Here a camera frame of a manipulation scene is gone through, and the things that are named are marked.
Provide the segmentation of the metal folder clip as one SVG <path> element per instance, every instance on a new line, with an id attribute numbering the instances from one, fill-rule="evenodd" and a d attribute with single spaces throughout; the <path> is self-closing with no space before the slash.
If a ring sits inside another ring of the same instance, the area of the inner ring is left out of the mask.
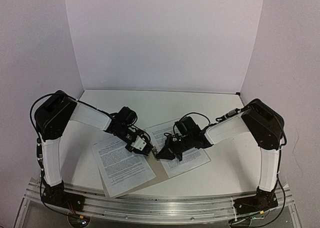
<path id="1" fill-rule="evenodd" d="M 159 159 L 157 158 L 158 151 L 157 151 L 157 149 L 156 149 L 155 146 L 153 146 L 151 152 L 152 152 L 154 158 L 158 161 L 158 160 L 159 160 Z"/>

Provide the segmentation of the beige file folder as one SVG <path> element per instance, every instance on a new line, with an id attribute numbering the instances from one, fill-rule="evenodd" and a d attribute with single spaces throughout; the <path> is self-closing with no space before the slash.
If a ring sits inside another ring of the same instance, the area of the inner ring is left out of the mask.
<path id="1" fill-rule="evenodd" d="M 134 189 L 132 189 L 131 191 L 123 194 L 123 195 L 126 195 L 126 194 L 129 194 L 129 193 L 132 193 L 132 192 L 136 192 L 136 191 L 139 191 L 141 189 L 144 189 L 144 188 L 147 188 L 147 187 L 150 187 L 150 186 L 153 186 L 153 185 L 156 185 L 156 184 L 159 184 L 161 182 L 164 182 L 166 180 L 169 180 L 170 178 L 168 178 L 168 176 L 166 175 L 166 172 L 164 170 L 164 168 L 162 167 L 162 165 L 160 164 L 159 161 L 156 161 L 156 159 L 154 158 L 153 154 L 151 153 L 149 156 L 144 156 L 144 158 L 146 159 L 146 161 L 148 162 L 148 164 L 150 165 L 150 167 L 152 168 L 153 172 L 156 174 L 156 178 L 148 181 L 147 183 L 145 184 L 142 184 Z M 108 191 L 105 187 L 105 185 L 103 184 L 103 180 L 102 180 L 102 177 L 100 175 L 100 178 L 101 178 L 101 182 L 102 182 L 102 186 L 103 186 L 103 190 L 104 190 L 104 194 L 106 197 L 110 198 L 109 197 L 109 194 L 108 194 Z"/>

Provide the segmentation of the printed paper sheet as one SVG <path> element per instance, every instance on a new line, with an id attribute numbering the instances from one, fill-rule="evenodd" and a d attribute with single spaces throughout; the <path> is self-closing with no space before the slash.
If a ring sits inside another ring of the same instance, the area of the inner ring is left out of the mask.
<path id="1" fill-rule="evenodd" d="M 126 143 L 117 137 L 95 143 L 91 148 L 111 198 L 122 196 L 156 178 L 145 157 L 129 152 Z"/>
<path id="2" fill-rule="evenodd" d="M 187 137 L 174 127 L 175 122 L 171 120 L 145 130 L 150 135 L 155 160 L 170 179 L 211 162 L 204 149 L 187 145 Z"/>

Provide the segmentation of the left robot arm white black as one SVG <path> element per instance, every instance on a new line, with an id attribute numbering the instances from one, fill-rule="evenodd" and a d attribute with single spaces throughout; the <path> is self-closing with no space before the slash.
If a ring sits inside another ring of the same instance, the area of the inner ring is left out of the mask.
<path id="1" fill-rule="evenodd" d="M 39 107 L 35 104 L 44 101 Z M 138 115 L 124 106 L 118 112 L 108 113 L 62 90 L 46 94 L 35 101 L 29 117 L 37 134 L 36 158 L 40 167 L 40 200 L 50 210 L 68 209 L 81 212 L 85 197 L 65 191 L 61 176 L 60 144 L 69 121 L 75 121 L 111 134 L 125 143 L 129 152 L 148 156 L 152 151 L 150 136 L 136 127 Z"/>

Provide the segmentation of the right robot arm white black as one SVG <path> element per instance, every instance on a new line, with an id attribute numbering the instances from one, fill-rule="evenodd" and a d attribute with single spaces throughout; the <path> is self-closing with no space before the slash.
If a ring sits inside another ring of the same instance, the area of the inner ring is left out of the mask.
<path id="1" fill-rule="evenodd" d="M 207 149 L 243 133 L 251 133 L 260 148 L 260 179 L 256 194 L 233 202 L 236 213 L 261 214 L 278 206 L 275 189 L 281 163 L 281 149 L 287 144 L 284 119 L 256 98 L 243 108 L 235 108 L 215 123 L 200 128 L 190 114 L 184 115 L 165 133 L 164 146 L 155 155 L 158 160 L 183 160 L 190 149 Z"/>

